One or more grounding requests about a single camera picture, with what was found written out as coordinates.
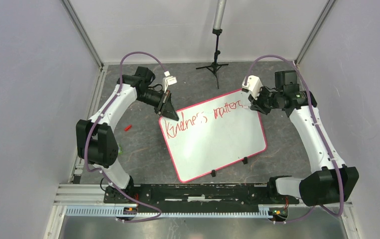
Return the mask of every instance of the metal frame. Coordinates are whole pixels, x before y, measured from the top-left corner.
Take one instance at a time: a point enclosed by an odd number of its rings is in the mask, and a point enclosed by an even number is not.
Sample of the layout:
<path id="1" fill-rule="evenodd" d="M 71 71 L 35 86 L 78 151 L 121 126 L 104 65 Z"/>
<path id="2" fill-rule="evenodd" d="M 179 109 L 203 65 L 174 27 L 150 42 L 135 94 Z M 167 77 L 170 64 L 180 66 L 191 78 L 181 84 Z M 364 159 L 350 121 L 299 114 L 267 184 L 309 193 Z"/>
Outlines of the metal frame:
<path id="1" fill-rule="evenodd" d="M 89 49 L 96 64 L 100 67 L 100 73 L 97 81 L 95 82 L 95 90 L 92 95 L 92 100 L 89 105 L 88 118 L 92 116 L 98 109 L 99 100 L 101 97 L 103 84 L 106 77 L 108 65 L 104 65 L 99 55 L 97 54 L 91 40 L 89 39 L 81 21 L 79 20 L 74 8 L 69 0 L 61 0 L 66 11 L 71 17 L 77 31 L 81 38 Z M 298 54 L 294 63 L 298 64 L 304 58 L 307 50 L 314 41 L 318 31 L 321 29 L 326 17 L 329 15 L 336 0 L 328 0 L 320 13 L 316 23 L 309 33 L 304 45 L 302 46 L 300 53 Z M 72 182 L 74 177 L 81 176 L 83 172 L 84 162 L 75 154 L 75 163 L 71 170 L 71 177 L 69 182 Z M 104 204 L 103 203 L 104 192 L 99 188 L 97 184 L 61 184 L 59 185 L 52 211 L 50 214 L 49 222 L 44 234 L 45 239 L 57 239 L 60 236 L 62 224 L 65 216 L 122 216 L 129 217 L 130 215 L 123 214 L 124 207 L 136 207 L 136 204 Z M 258 218 L 263 217 L 262 212 L 274 207 L 283 207 L 284 205 L 259 205 L 259 213 L 256 214 L 165 214 L 162 217 L 228 217 L 228 218 Z M 291 208 L 307 207 L 301 203 L 298 205 L 290 205 Z M 331 204 L 329 207 L 337 208 L 338 204 Z M 345 203 L 344 213 L 342 215 L 342 221 L 349 239 L 360 239 L 358 226 L 355 220 L 355 211 L 351 202 Z"/>
<path id="2" fill-rule="evenodd" d="M 307 50 L 310 48 L 311 43 L 314 41 L 314 38 L 316 37 L 317 33 L 322 28 L 322 25 L 325 22 L 327 16 L 329 15 L 329 12 L 332 10 L 335 2 L 336 0 L 328 0 L 326 2 L 324 8 L 322 9 L 322 12 L 319 15 L 319 18 L 317 18 L 316 23 L 313 26 L 313 29 L 311 29 L 310 34 L 308 35 L 303 47 L 301 48 L 300 53 L 295 59 L 296 65 L 300 64 L 300 62 L 303 60 Z"/>
<path id="3" fill-rule="evenodd" d="M 123 209 L 134 208 L 136 204 L 105 204 L 104 192 L 97 184 L 61 184 L 56 193 L 55 202 L 49 218 L 44 238 L 59 238 L 65 216 L 90 217 L 130 217 L 124 214 Z M 339 204 L 330 204 L 330 208 L 337 208 Z M 265 218 L 262 212 L 269 208 L 282 208 L 284 205 L 259 205 L 259 213 L 252 214 L 165 214 L 163 218 Z M 307 207 L 305 204 L 289 205 L 290 208 Z M 139 214 L 138 216 L 153 216 L 154 214 Z M 354 207 L 351 202 L 344 205 L 342 221 L 348 239 L 360 239 L 358 226 L 355 220 Z"/>
<path id="4" fill-rule="evenodd" d="M 65 10 L 67 11 L 68 15 L 70 16 L 72 23 L 74 24 L 75 28 L 77 29 L 77 32 L 80 34 L 81 39 L 83 39 L 84 43 L 86 44 L 87 48 L 90 51 L 90 54 L 93 57 L 93 60 L 96 62 L 96 64 L 99 66 L 99 68 L 103 67 L 103 61 L 100 59 L 94 45 L 92 44 L 92 41 L 90 40 L 89 36 L 87 35 L 86 30 L 83 27 L 83 24 L 81 23 L 80 19 L 77 16 L 77 13 L 75 12 L 70 0 L 61 0 L 62 4 L 65 7 Z"/>
<path id="5" fill-rule="evenodd" d="M 106 71 L 109 65 L 105 65 L 99 72 L 98 78 L 95 82 L 94 91 L 92 93 L 92 99 L 89 104 L 89 110 L 87 113 L 87 119 L 94 115 L 99 107 L 100 97 L 102 95 L 103 84 L 105 83 Z M 77 151 L 74 153 L 74 164 L 71 166 L 70 178 L 68 182 L 73 182 L 74 178 L 81 177 L 84 168 L 84 160 L 77 155 Z"/>

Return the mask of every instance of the white wall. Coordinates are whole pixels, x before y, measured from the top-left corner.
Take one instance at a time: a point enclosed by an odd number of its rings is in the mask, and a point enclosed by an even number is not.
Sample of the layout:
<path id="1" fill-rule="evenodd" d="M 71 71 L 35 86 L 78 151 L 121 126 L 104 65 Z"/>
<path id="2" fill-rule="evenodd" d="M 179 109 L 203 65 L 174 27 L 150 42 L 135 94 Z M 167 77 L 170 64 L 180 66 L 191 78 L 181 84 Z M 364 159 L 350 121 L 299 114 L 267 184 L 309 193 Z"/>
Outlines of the white wall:
<path id="1" fill-rule="evenodd" d="M 0 239 L 43 237 L 97 71 L 61 1 L 0 0 Z"/>
<path id="2" fill-rule="evenodd" d="M 337 1 L 301 70 L 334 146 L 359 171 L 363 238 L 380 238 L 380 1 Z"/>
<path id="3" fill-rule="evenodd" d="M 147 51 L 162 62 L 213 61 L 217 0 L 71 0 L 98 54 L 119 62 Z M 326 0 L 228 0 L 220 61 L 295 59 Z M 153 62 L 132 56 L 130 62 Z"/>

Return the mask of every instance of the whiteboard stand leg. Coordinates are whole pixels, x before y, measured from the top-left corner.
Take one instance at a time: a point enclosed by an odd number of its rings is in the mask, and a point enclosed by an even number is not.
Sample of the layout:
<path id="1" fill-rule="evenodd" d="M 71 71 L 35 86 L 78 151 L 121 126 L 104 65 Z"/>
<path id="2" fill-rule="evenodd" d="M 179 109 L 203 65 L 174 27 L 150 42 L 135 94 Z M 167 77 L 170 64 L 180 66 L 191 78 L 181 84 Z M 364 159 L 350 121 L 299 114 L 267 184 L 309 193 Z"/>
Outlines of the whiteboard stand leg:
<path id="1" fill-rule="evenodd" d="M 249 158 L 244 157 L 244 159 L 241 160 L 241 162 L 243 162 L 243 164 L 248 164 L 249 163 Z"/>

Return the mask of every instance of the whiteboard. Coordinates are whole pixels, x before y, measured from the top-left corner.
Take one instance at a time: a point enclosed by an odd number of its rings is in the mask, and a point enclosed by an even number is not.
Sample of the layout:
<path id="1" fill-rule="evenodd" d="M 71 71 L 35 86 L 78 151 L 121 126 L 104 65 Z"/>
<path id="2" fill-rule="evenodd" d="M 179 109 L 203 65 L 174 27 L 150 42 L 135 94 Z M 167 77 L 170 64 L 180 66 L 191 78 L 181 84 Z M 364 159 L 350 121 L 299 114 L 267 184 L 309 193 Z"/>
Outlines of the whiteboard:
<path id="1" fill-rule="evenodd" d="M 182 183 L 266 150 L 260 114 L 241 90 L 178 110 L 179 121 L 159 125 Z"/>

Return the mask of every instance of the red whiteboard frame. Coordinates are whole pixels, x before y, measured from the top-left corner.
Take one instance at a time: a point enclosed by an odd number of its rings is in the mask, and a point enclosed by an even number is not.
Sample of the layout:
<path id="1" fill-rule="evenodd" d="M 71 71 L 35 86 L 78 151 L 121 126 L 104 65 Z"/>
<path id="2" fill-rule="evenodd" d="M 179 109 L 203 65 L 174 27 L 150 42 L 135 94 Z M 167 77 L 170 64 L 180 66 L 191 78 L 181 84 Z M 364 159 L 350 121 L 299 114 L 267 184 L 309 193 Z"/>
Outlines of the red whiteboard frame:
<path id="1" fill-rule="evenodd" d="M 225 94 L 223 94 L 223 95 L 216 96 L 216 97 L 214 97 L 214 98 L 211 98 L 211 99 L 208 99 L 208 100 L 205 100 L 205 101 L 199 102 L 199 103 L 197 103 L 197 104 L 194 104 L 194 105 L 191 105 L 191 106 L 187 106 L 187 107 L 185 107 L 185 108 L 182 108 L 182 109 L 177 110 L 177 113 L 180 112 L 180 111 L 183 111 L 183 110 L 185 110 L 185 109 L 188 109 L 188 108 L 191 108 L 191 107 L 194 107 L 194 106 L 197 106 L 197 105 L 203 104 L 203 103 L 205 103 L 205 102 L 209 102 L 209 101 L 215 100 L 215 99 L 217 99 L 217 98 L 227 96 L 227 95 L 232 94 L 232 93 L 235 93 L 235 92 L 237 92 L 237 91 L 241 91 L 241 89 L 237 89 L 237 90 L 234 90 L 234 91 L 231 91 L 231 92 L 225 93 Z M 261 122 L 260 113 L 258 112 L 257 115 L 258 115 L 258 120 L 259 120 L 259 122 L 260 122 L 261 131 L 263 132 L 264 142 L 265 142 L 266 146 L 265 146 L 264 150 L 259 151 L 259 152 L 257 152 L 257 153 L 254 153 L 254 154 L 252 154 L 252 155 L 249 155 L 249 156 L 247 156 L 247 158 L 250 158 L 250 157 L 252 157 L 252 156 L 255 156 L 255 155 L 259 154 L 259 153 L 263 153 L 263 152 L 265 152 L 265 151 L 267 150 L 266 134 L 264 133 L 263 123 Z M 210 171 L 210 172 L 206 172 L 206 173 L 204 173 L 204 174 L 201 174 L 200 176 L 194 177 L 194 178 L 189 179 L 189 180 L 187 180 L 187 181 L 182 181 L 182 180 L 179 178 L 179 174 L 178 174 L 177 168 L 176 168 L 176 166 L 175 166 L 174 158 L 172 157 L 171 150 L 169 149 L 168 141 L 166 140 L 165 132 L 163 131 L 163 127 L 162 127 L 162 125 L 161 125 L 161 123 L 160 123 L 160 121 L 162 120 L 162 118 L 163 118 L 163 117 L 160 117 L 160 118 L 159 118 L 158 123 L 159 123 L 159 126 L 160 126 L 160 130 L 162 131 L 163 138 L 165 139 L 165 143 L 166 143 L 166 147 L 168 148 L 169 156 L 171 156 L 172 164 L 174 165 L 175 173 L 176 173 L 176 175 L 177 175 L 177 177 L 178 177 L 178 180 L 179 180 L 181 183 L 188 183 L 188 182 L 193 181 L 193 180 L 195 180 L 195 179 L 197 179 L 197 178 L 201 178 L 201 177 L 203 177 L 203 176 L 206 176 L 206 175 L 210 174 L 211 171 Z M 241 161 L 243 161 L 243 160 L 244 160 L 244 158 L 239 159 L 239 160 L 236 160 L 236 161 L 234 161 L 234 162 L 232 162 L 232 163 L 229 163 L 229 164 L 227 164 L 227 165 L 225 165 L 225 166 L 222 166 L 222 167 L 216 168 L 216 169 L 214 169 L 214 170 L 215 170 L 215 171 L 218 171 L 218 170 L 220 170 L 220 169 L 223 169 L 223 168 L 228 167 L 228 166 L 230 166 L 230 165 L 232 165 L 232 164 L 235 164 L 235 163 L 241 162 Z"/>

